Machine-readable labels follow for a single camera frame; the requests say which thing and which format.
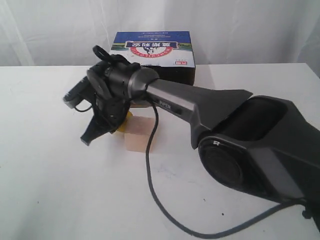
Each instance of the yellow object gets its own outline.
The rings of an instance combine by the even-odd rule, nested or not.
[[[124,133],[125,129],[126,129],[126,124],[127,124],[128,118],[130,118],[132,116],[133,116],[133,114],[130,111],[128,111],[128,113],[126,114],[124,122],[120,125],[120,127],[117,129],[117,131],[119,131],[121,133]]]

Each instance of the black cable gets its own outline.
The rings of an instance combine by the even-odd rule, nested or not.
[[[80,110],[80,109],[78,109],[76,106],[74,107],[74,109],[75,109],[77,112],[79,112],[79,113],[87,112],[87,111],[89,111],[91,108],[92,108],[92,105],[91,105],[90,107],[88,107],[87,109],[85,109],[85,110]]]
[[[244,229],[252,226],[253,224],[269,217],[270,215],[272,215],[282,209],[285,209],[285,208],[288,208],[288,207],[291,207],[294,205],[302,205],[302,206],[306,207],[305,201],[303,201],[301,199],[289,200],[287,202],[281,203],[279,205],[276,205],[276,206],[266,210],[265,212],[251,218],[248,221],[245,221],[244,223],[242,223],[238,226],[235,226],[231,229],[228,229],[228,230],[225,230],[222,232],[217,232],[217,233],[212,233],[212,234],[200,233],[200,232],[196,232],[196,231],[193,231],[193,230],[187,228],[186,226],[184,226],[183,224],[178,222],[173,216],[171,216],[168,213],[168,211],[165,209],[165,207],[161,204],[161,202],[160,202],[159,198],[157,197],[157,194],[154,190],[154,186],[152,183],[152,177],[151,177],[151,170],[150,170],[149,152],[150,152],[152,140],[154,138],[154,135],[155,135],[157,127],[158,127],[159,114],[158,114],[158,111],[157,111],[155,104],[151,100],[148,102],[152,105],[152,108],[153,108],[154,114],[155,114],[155,124],[154,124],[153,130],[151,132],[151,135],[149,137],[149,140],[148,140],[148,143],[146,146],[146,150],[145,150],[146,173],[147,173],[147,180],[148,180],[149,189],[150,189],[151,195],[152,195],[155,203],[160,208],[161,212],[170,220],[170,222],[172,222],[174,225],[176,225],[179,229],[181,229],[185,233],[187,233],[191,236],[197,237],[197,238],[201,238],[201,239],[219,239],[219,238],[223,238],[223,237],[235,234],[237,232],[240,232],[241,230],[244,230]]]

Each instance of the cow graphic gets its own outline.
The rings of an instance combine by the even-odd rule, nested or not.
[[[157,50],[158,46],[144,46],[143,49],[146,51],[147,54],[153,54],[155,50]]]

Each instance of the white curtain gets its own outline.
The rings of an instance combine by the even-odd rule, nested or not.
[[[0,0],[0,66],[92,65],[117,32],[184,30],[197,64],[299,59],[320,72],[305,50],[319,16],[319,0]]]

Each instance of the blue box top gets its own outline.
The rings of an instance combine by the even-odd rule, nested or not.
[[[178,42],[190,44],[189,31],[119,31],[114,43],[122,44],[126,41],[133,42]]]

